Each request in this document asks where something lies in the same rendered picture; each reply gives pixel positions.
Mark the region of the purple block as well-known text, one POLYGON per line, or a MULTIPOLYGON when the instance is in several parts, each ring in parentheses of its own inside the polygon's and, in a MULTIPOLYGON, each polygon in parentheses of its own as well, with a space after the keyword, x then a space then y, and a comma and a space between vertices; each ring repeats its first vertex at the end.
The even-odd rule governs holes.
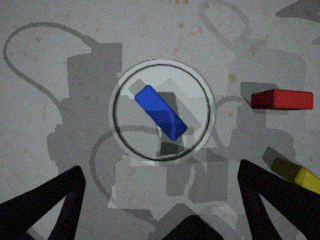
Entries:
POLYGON ((33 240, 33 239, 25 232, 17 240, 33 240))

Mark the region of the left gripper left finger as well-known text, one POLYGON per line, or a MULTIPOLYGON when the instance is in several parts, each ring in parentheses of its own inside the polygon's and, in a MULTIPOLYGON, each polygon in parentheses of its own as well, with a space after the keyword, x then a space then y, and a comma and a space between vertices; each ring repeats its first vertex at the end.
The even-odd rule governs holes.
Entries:
POLYGON ((47 240, 74 240, 86 179, 74 166, 46 183, 0 204, 0 240, 17 240, 64 197, 57 222, 47 240))

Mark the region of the white saucer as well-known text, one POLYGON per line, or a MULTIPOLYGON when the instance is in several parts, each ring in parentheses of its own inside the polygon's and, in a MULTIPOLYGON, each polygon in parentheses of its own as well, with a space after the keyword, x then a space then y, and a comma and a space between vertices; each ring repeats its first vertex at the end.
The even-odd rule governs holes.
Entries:
POLYGON ((155 59, 128 70, 115 85, 108 105, 112 134, 132 158, 152 166, 181 163, 207 142, 214 125, 215 106, 204 79, 189 66, 170 59, 155 59), (187 124, 178 139, 171 139, 134 100, 146 85, 187 124))

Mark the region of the yellow block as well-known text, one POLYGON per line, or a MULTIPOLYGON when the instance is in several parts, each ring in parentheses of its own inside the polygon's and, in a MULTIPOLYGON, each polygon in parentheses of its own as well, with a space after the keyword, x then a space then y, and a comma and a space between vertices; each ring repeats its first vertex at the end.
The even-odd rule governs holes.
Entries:
POLYGON ((303 166, 276 158, 271 170, 293 184, 320 194, 320 179, 303 166))

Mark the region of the red block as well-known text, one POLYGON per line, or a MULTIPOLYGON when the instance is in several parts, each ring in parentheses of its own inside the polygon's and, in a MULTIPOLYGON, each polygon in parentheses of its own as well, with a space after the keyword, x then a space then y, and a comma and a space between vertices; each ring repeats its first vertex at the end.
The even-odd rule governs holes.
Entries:
POLYGON ((252 109, 312 110, 313 93, 272 89, 251 95, 252 109), (276 107, 276 108, 274 108, 276 107))

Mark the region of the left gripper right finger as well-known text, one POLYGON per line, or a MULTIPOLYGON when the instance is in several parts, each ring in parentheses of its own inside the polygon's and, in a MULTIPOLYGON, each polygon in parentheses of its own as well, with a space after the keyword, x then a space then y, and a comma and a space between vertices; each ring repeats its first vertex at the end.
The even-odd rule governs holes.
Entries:
POLYGON ((238 183, 253 240, 282 240, 259 193, 307 240, 320 240, 320 194, 288 182, 242 159, 238 183))

